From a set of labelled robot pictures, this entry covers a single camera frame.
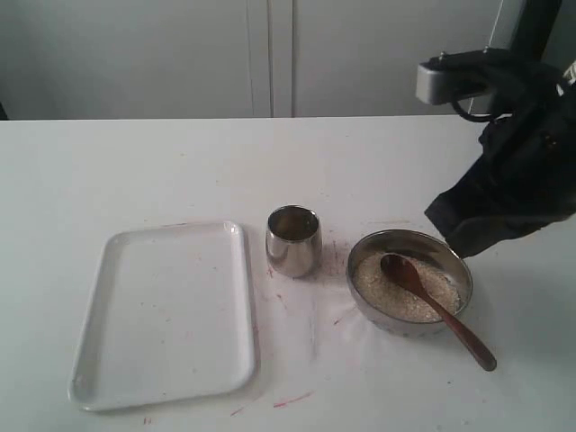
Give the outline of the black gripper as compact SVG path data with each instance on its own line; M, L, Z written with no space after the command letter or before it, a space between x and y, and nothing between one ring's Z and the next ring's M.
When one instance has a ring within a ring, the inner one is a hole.
M554 67L489 63L482 77L508 117L480 136L476 183L461 179L425 215L460 257L523 238L575 213L575 86Z

